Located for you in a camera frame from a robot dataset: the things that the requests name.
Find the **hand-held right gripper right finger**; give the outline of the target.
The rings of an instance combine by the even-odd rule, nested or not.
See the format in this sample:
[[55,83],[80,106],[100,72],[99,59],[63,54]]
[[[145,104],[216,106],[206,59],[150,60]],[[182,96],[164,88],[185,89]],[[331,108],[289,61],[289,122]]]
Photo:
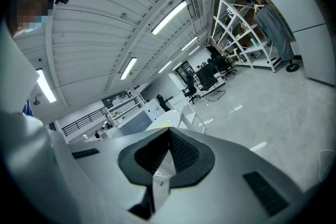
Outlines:
[[215,155],[197,185],[174,188],[154,214],[154,223],[285,223],[303,192],[280,169],[248,148],[190,130],[187,136]]

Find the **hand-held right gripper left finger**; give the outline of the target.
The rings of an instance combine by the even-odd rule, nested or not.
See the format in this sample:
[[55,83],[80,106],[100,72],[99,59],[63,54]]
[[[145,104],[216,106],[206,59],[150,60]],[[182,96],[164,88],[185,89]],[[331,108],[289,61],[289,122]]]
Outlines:
[[108,201],[114,201],[123,210],[128,211],[142,202],[146,187],[135,185],[125,177],[118,165],[118,155],[127,146],[155,133],[155,129],[112,140],[78,142],[69,144],[72,153],[95,148],[99,153],[76,159],[80,168],[102,192]]

